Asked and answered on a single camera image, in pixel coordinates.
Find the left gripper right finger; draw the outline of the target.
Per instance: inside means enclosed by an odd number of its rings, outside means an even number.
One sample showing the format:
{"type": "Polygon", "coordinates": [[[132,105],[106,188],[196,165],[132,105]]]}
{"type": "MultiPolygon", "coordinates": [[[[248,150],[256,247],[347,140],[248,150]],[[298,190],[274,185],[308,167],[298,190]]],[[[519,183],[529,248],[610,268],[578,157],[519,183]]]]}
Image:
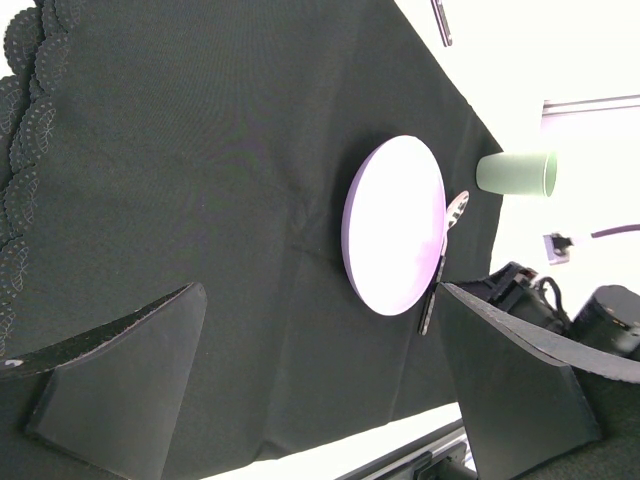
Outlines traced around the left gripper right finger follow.
{"type": "Polygon", "coordinates": [[[439,286],[441,342],[482,479],[636,479],[639,364],[439,286]]]}

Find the metal spoon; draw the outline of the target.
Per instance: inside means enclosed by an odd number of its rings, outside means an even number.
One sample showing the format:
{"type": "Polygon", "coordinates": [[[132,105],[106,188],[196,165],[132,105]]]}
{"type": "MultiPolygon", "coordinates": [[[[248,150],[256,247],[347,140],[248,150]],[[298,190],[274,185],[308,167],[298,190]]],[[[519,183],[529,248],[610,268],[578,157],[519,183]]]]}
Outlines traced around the metal spoon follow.
{"type": "Polygon", "coordinates": [[[448,232],[456,225],[460,217],[464,214],[466,206],[469,202],[469,198],[470,193],[467,190],[464,190],[460,194],[458,194],[447,207],[442,248],[440,251],[438,263],[436,265],[434,277],[426,290],[424,308],[421,313],[420,324],[418,327],[418,334],[421,336],[425,336],[427,334],[431,322],[435,304],[435,290],[442,277],[444,265],[446,262],[448,232]]]}

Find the black cloth placemat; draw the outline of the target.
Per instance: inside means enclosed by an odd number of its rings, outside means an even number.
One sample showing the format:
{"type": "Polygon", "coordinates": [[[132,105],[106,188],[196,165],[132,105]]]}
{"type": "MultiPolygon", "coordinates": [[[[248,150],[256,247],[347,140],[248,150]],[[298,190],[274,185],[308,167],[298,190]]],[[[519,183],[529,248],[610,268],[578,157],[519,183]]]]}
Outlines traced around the black cloth placemat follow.
{"type": "Polygon", "coordinates": [[[399,135],[471,204],[444,283],[489,271],[499,144],[392,1],[42,1],[1,82],[1,362],[191,283],[207,307],[163,474],[201,479],[458,403],[435,294],[385,317],[347,192],[399,135]]]}

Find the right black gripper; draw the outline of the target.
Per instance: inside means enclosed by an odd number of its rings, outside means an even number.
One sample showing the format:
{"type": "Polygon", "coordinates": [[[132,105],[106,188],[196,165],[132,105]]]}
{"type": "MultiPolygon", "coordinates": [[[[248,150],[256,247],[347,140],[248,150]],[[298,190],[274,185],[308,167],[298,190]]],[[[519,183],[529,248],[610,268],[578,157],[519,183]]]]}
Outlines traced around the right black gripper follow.
{"type": "Polygon", "coordinates": [[[498,310],[554,333],[566,335],[572,325],[556,281],[538,277],[535,270],[516,262],[457,286],[498,310]]]}

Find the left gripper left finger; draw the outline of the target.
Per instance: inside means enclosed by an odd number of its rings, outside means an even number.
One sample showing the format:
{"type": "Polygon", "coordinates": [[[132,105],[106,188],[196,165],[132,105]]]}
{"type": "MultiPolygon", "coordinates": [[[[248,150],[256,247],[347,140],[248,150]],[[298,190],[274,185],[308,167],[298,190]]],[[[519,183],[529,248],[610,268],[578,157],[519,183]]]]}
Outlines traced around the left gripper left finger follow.
{"type": "Polygon", "coordinates": [[[191,283],[2,360],[2,478],[161,478],[206,307],[191,283]]]}

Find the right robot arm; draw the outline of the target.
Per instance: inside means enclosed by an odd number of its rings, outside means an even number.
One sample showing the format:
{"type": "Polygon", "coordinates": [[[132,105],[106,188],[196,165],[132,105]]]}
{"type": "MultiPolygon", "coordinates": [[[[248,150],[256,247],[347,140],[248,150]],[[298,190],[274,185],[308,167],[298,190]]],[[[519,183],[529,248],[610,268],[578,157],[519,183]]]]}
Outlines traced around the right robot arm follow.
{"type": "Polygon", "coordinates": [[[456,286],[537,327],[605,353],[639,359],[639,295],[621,285],[598,287],[574,318],[568,316],[553,278],[515,262],[456,286]]]}

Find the green cup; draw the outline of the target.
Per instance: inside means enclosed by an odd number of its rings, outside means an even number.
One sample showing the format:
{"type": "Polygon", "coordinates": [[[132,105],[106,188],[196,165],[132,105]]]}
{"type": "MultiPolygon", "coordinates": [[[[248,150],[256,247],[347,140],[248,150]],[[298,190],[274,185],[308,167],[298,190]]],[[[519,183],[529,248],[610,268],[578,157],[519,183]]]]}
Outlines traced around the green cup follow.
{"type": "Polygon", "coordinates": [[[557,170],[553,151],[500,152],[478,161],[476,183],[490,193],[549,198],[555,190],[557,170]]]}

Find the purple plate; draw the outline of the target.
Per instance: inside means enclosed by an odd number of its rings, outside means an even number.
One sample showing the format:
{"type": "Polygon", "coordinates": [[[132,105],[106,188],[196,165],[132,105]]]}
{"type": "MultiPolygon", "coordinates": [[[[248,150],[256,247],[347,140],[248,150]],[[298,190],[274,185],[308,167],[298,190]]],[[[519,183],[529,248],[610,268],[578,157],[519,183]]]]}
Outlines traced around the purple plate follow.
{"type": "Polygon", "coordinates": [[[435,276],[446,230],[444,181],[429,147],[409,135],[384,142],[344,203],[341,251],[353,290],[379,315],[406,312],[435,276]]]}

